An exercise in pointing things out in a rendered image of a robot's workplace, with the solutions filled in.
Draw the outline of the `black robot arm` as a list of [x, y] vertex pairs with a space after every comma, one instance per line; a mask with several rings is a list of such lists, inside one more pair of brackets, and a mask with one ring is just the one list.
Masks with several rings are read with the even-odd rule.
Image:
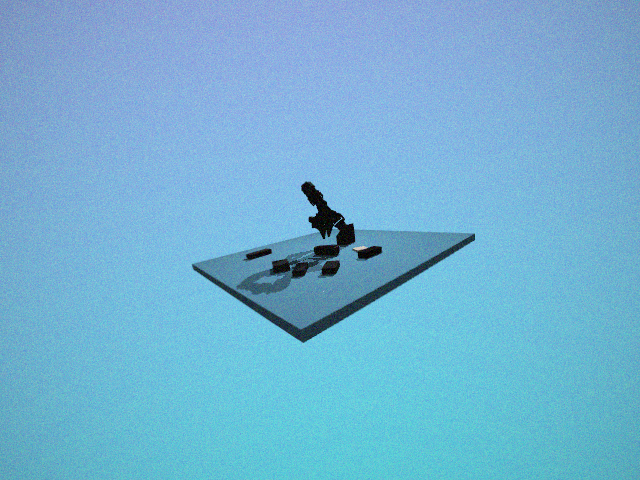
[[[323, 212], [323, 211], [328, 210], [328, 212], [330, 212], [330, 214], [328, 214], [329, 215], [329, 219], [335, 218], [336, 222], [338, 222], [342, 217], [342, 219], [337, 224], [336, 223], [332, 223], [332, 224], [335, 224], [334, 225], [335, 228], [338, 228], [339, 231], [340, 231], [344, 225], [347, 225], [344, 222], [345, 218], [340, 213], [337, 213], [336, 211], [331, 210], [329, 208], [329, 206], [327, 205], [327, 202], [323, 199], [324, 195], [319, 190], [316, 190], [315, 186], [313, 185], [313, 183], [311, 181], [309, 181], [309, 182], [305, 181], [301, 185], [301, 187], [302, 187], [301, 191], [307, 196], [307, 200], [311, 204], [313, 203], [312, 206], [316, 205], [318, 211]], [[310, 216], [310, 217], [308, 217], [308, 219], [309, 219], [309, 222], [311, 224], [315, 223], [315, 222], [319, 222], [319, 216], [317, 215], [317, 213], [316, 213], [316, 216], [314, 216], [314, 217]]]

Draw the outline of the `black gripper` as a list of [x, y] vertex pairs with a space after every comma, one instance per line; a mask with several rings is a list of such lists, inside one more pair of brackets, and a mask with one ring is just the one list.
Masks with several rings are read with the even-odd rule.
[[332, 228], [334, 224], [337, 223], [335, 218], [329, 219], [330, 212], [328, 210], [320, 212], [318, 211], [317, 215], [319, 216], [319, 222], [312, 223], [312, 228], [319, 230], [323, 239], [325, 239], [326, 231], [327, 236], [330, 237]]

